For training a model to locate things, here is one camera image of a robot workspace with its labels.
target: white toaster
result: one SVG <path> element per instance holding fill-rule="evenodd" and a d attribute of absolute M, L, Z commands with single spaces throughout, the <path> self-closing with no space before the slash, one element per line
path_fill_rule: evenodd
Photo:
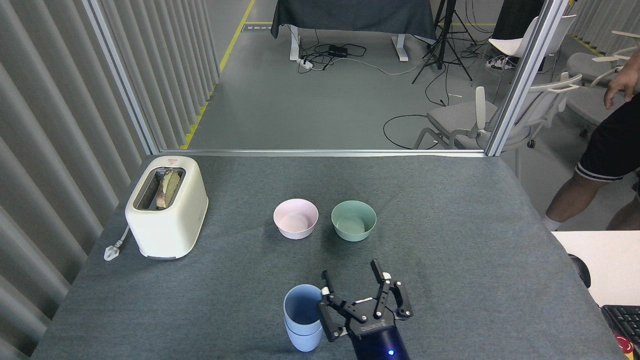
<path fill-rule="evenodd" d="M 165 209 L 158 209 L 156 193 L 164 173 L 180 175 L 175 195 Z M 185 156 L 161 156 L 151 161 L 125 208 L 125 216 L 140 252 L 148 258 L 177 259 L 193 249 L 209 198 L 200 168 Z"/>

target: keyboard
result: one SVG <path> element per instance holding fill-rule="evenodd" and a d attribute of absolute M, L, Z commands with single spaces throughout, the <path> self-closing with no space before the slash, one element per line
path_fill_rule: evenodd
<path fill-rule="evenodd" d="M 601 308 L 609 327 L 634 346 L 634 358 L 640 359 L 640 306 L 604 305 Z"/>

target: pink bowl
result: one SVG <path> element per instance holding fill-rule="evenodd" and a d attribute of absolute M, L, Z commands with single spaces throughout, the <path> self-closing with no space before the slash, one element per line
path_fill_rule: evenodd
<path fill-rule="evenodd" d="M 306 238 L 316 226 L 318 209 L 305 199 L 289 199 L 274 210 L 273 221 L 285 237 Z"/>

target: desk leg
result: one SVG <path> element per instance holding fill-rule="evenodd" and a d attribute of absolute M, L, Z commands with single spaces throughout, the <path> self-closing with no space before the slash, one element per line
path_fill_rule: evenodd
<path fill-rule="evenodd" d="M 299 59 L 300 49 L 298 44 L 300 37 L 298 36 L 298 27 L 291 25 L 291 52 L 289 53 L 289 60 L 296 61 Z"/>
<path fill-rule="evenodd" d="M 406 54 L 406 50 L 404 50 L 404 34 L 398 34 L 396 37 L 391 37 L 391 41 L 393 41 L 394 47 L 396 47 L 398 59 L 400 59 L 400 61 L 409 61 L 409 56 Z"/>

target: power plug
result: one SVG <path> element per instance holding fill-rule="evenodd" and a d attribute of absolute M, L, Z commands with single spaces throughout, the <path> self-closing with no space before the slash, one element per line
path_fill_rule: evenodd
<path fill-rule="evenodd" d="M 307 61 L 307 60 L 297 59 L 296 62 L 298 62 L 300 66 L 302 66 L 305 69 L 311 69 L 314 66 L 314 64 L 311 61 Z"/>

